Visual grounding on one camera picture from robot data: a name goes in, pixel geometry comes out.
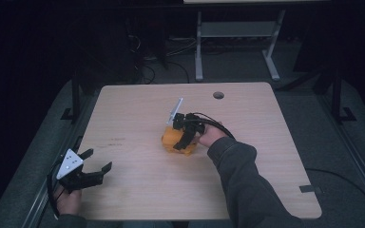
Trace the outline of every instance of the sleeve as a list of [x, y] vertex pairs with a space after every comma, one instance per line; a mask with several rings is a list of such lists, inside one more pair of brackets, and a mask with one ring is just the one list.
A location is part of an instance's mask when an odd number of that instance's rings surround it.
[[57, 228], [86, 228], [86, 220], [74, 215], [62, 215], [58, 218]]
[[272, 185], [258, 172], [257, 150], [231, 138], [215, 141], [208, 150], [235, 227], [303, 227], [301, 219], [286, 211]]

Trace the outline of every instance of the human arm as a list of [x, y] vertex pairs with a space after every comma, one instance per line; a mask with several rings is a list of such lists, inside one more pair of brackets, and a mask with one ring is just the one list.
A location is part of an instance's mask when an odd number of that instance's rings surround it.
[[221, 176], [227, 210], [235, 227], [303, 227], [259, 174], [253, 146], [228, 138], [209, 125], [199, 143], [209, 147], [208, 156]]
[[82, 205], [82, 190], [69, 193], [64, 187], [60, 186], [55, 193], [57, 209], [60, 217], [58, 218], [57, 228], [85, 228], [86, 220], [79, 216]]

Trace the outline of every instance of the hand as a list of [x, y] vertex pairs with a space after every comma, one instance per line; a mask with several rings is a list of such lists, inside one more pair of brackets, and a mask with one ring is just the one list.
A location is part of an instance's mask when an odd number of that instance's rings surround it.
[[71, 193], [59, 186], [54, 194], [57, 199], [57, 209], [60, 215], [75, 215], [79, 214], [82, 206], [82, 190], [75, 190]]
[[203, 135], [199, 136], [196, 141], [206, 147], [210, 147], [216, 140], [223, 137], [227, 137], [224, 132], [213, 125], [206, 124]]

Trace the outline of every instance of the floor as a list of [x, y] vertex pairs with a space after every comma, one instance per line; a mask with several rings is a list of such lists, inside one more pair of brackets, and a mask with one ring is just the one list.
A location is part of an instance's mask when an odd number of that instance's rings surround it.
[[[170, 43], [170, 49], [184, 46], [186, 43]], [[281, 80], [274, 82], [261, 55], [265, 41], [209, 42], [202, 57], [202, 83], [267, 82], [273, 88], [284, 86], [304, 74], [293, 72], [300, 46], [298, 41], [280, 41], [277, 44], [273, 58]], [[171, 62], [168, 69], [156, 60], [145, 61], [143, 76], [136, 82], [185, 84], [189, 79], [189, 83], [196, 83], [192, 49], [171, 55], [167, 61]], [[329, 111], [330, 92], [323, 96], [316, 95], [312, 90], [314, 82], [315, 79], [291, 91], [276, 92], [310, 181], [320, 189], [317, 199], [322, 216], [305, 220], [306, 227], [365, 227], [365, 187], [350, 156], [349, 147], [340, 134], [341, 130], [347, 132], [365, 161], [365, 107], [357, 91], [343, 82], [342, 106], [350, 107], [357, 121], [338, 125]], [[55, 225], [51, 209], [48, 206], [44, 210], [44, 199], [39, 199], [40, 193], [45, 191], [45, 176], [55, 158], [66, 148], [72, 147], [79, 136], [83, 136], [99, 93], [97, 90], [92, 95], [81, 94], [82, 113], [78, 121], [71, 124], [70, 121], [61, 120], [64, 110], [71, 107], [70, 82], [64, 85], [0, 201], [1, 228], [36, 227], [39, 220], [39, 227]], [[119, 226], [122, 226], [120, 221], [88, 223], [88, 227]]]

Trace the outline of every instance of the yellow-orange object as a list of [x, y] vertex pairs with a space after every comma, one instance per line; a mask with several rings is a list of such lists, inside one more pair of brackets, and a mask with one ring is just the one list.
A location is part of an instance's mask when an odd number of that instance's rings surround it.
[[167, 126], [165, 128], [164, 134], [162, 136], [162, 144], [164, 148], [168, 152], [174, 152], [174, 153], [182, 153], [186, 156], [191, 155], [192, 151], [197, 146], [196, 143], [189, 144], [185, 149], [177, 150], [174, 149], [173, 146], [180, 141], [182, 138], [183, 131], [182, 130], [176, 130], [173, 129], [171, 126]]

